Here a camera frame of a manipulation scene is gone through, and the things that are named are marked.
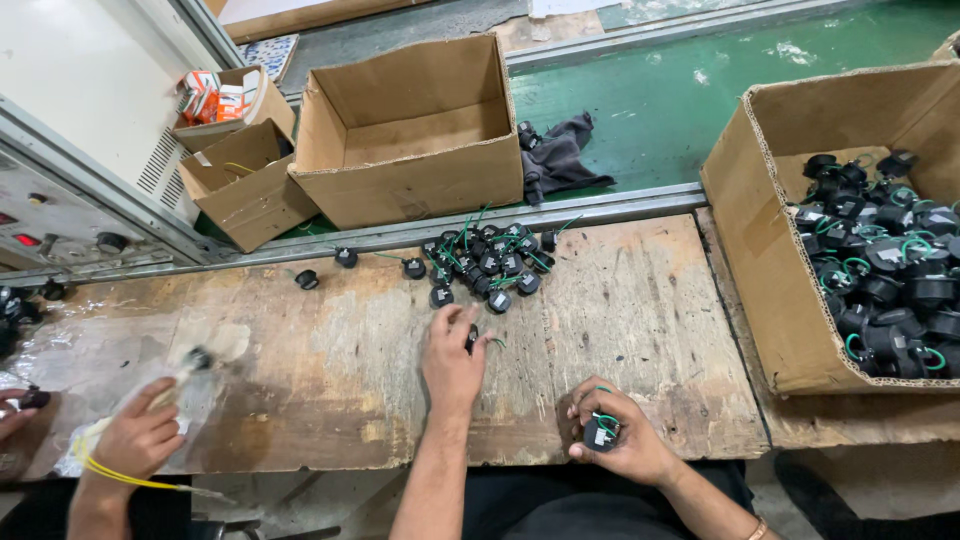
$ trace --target concrete floor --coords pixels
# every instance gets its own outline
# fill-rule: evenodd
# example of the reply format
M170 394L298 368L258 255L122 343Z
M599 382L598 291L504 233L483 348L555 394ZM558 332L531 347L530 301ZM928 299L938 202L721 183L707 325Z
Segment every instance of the concrete floor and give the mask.
M906 519L960 510L960 444L848 447L796 455L860 517ZM784 538L819 539L774 477L773 456L748 462L747 483L756 495L757 513ZM385 538L406 476L406 470L204 475L194 485L222 491L240 505L194 498L194 511L223 521L260 519L264 538L338 526L338 539ZM290 497L307 479L313 483Z

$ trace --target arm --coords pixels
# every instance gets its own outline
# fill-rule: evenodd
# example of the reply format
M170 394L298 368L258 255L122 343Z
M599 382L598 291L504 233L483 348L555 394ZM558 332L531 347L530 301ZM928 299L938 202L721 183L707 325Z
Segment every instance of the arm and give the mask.
M391 540L453 539L463 533L467 431L492 337L487 332L477 338L472 356L464 348L477 310L444 306L430 324L423 355L430 412Z
M148 479L180 445L177 406L148 411L150 403L174 385L155 380L124 407L104 431L91 457L104 467L136 479ZM87 469L70 504L68 540L120 540L130 536L127 506L135 485Z
M605 386L611 392L596 389ZM581 430L594 411L620 422L616 446L597 453L583 443L570 446L570 456L596 463L637 483L657 487L670 501L684 525L701 540L747 540L759 521L670 451L657 436L639 405L609 382L591 377L573 391L570 419L580 418ZM779 540L772 530L764 540Z

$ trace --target green conveyor belt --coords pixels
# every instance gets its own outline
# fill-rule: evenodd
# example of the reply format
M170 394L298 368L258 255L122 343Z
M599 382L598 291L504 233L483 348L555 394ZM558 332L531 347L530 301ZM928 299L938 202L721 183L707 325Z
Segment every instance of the green conveyor belt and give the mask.
M512 72L511 90L517 120L532 121L540 133L589 111L595 127L584 164L618 181L547 200L698 182L700 165L749 86L924 61L958 29L960 2L900 0ZM196 228L222 236L205 216ZM308 231L281 238L331 231L318 216Z

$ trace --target pile of plugs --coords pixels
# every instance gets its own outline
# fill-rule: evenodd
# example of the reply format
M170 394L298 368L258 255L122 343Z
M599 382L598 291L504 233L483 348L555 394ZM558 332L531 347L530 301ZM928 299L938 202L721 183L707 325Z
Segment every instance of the pile of plugs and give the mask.
M895 150L868 178L861 155L819 154L794 221L847 354L870 377L960 379L960 216L906 184Z
M420 244L423 258L375 255L399 259L403 274L412 280L421 280L429 275L434 284L430 290L430 304L433 307L453 302L450 284L459 277L468 290L487 301L493 313L506 313L513 304L507 289L515 287L520 296L537 292L541 283L540 274L550 272L557 262L549 255L557 248L557 238L579 216L567 221L556 231L540 233L538 238L519 223L506 229L493 224L480 228L480 220L486 210L481 210L472 227L471 218L468 218L460 231L446 231L439 237L424 240ZM353 268L356 265L358 257L355 249L336 247L335 250L334 260L341 266ZM432 265L429 272L425 258ZM320 284L313 270L300 272L295 281L304 290Z

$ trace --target black pants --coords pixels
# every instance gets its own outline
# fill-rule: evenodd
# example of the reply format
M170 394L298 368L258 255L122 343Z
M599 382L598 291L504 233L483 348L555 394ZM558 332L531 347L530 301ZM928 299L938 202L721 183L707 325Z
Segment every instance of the black pants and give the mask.
M689 465L735 503L754 512L754 494L744 480L743 460L692 461ZM641 498L655 508L664 522L684 528L660 491L596 465L474 467L467 472L464 540L499 538L539 506L580 493Z
M155 480L190 485L190 477L156 477ZM23 484L14 490L24 493L23 501L0 521L0 539L66 538L67 514L76 489L76 479ZM139 488L133 492L127 517L134 540L186 538L190 526L190 494L172 489Z

